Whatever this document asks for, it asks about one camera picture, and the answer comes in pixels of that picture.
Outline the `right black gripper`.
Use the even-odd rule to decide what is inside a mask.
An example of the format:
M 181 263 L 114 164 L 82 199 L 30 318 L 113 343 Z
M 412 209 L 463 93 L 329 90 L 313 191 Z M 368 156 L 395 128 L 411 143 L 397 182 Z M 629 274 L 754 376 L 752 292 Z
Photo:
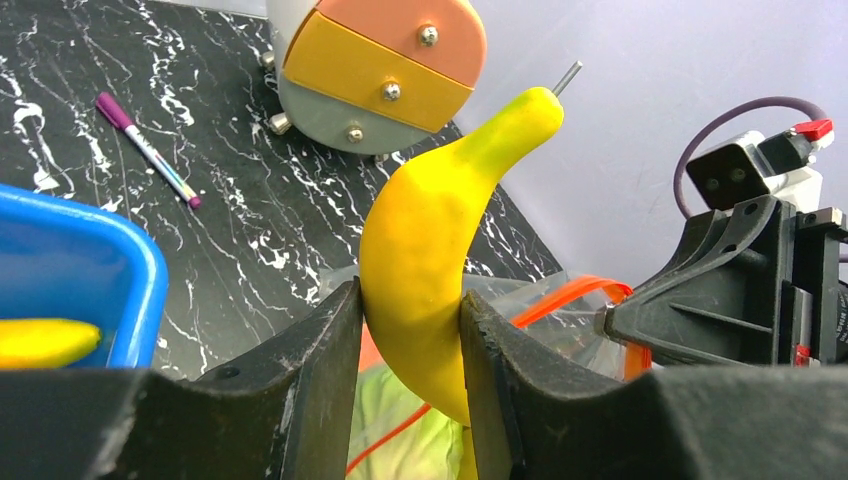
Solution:
M 770 195 L 689 218 L 671 259 L 599 313 L 597 330 L 678 363 L 777 364 L 794 220 L 794 207 Z M 841 210 L 797 216 L 793 284 L 811 295 L 811 356 L 823 365 L 847 363 L 846 242 Z

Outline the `clear zip top bag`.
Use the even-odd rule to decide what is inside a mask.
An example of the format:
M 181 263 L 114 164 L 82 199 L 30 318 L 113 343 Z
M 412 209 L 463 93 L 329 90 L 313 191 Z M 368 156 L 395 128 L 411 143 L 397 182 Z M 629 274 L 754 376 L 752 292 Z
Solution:
M 532 338 L 596 373 L 630 380 L 653 365 L 646 348 L 616 343 L 594 330 L 598 309 L 618 304 L 631 294 L 624 283 L 562 271 L 535 283 L 467 274 L 463 288 L 477 291 Z M 369 330 L 364 329 L 358 376 L 377 365 L 387 366 Z

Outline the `single yellow banana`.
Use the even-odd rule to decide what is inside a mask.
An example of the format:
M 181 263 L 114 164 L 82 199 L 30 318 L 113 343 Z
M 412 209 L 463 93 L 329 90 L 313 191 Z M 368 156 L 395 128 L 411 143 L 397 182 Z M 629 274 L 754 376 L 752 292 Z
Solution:
M 380 190 L 360 241 L 364 315 L 384 361 L 423 401 L 471 423 L 459 334 L 465 262 L 497 185 L 561 128 L 532 87 L 476 130 L 408 160 Z

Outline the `green cabbage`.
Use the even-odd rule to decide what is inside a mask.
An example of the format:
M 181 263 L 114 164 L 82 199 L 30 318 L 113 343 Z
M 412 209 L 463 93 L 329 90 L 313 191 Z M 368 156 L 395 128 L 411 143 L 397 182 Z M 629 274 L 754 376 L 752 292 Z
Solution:
M 348 479 L 456 479 L 463 427 L 408 390 L 385 365 L 359 374 Z

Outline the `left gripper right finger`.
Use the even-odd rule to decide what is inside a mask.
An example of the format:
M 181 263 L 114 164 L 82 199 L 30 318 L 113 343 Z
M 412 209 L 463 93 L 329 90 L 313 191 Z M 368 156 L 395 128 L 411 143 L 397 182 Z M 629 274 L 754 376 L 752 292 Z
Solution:
M 461 304 L 482 479 L 843 479 L 847 371 L 675 367 L 620 383 L 477 293 Z

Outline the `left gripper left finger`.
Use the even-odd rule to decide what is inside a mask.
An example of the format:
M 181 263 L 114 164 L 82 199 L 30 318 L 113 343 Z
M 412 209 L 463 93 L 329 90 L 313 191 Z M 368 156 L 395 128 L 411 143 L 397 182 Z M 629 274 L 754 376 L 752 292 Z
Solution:
M 341 479 L 362 327 L 357 280 L 200 378 L 1 375 L 5 479 Z

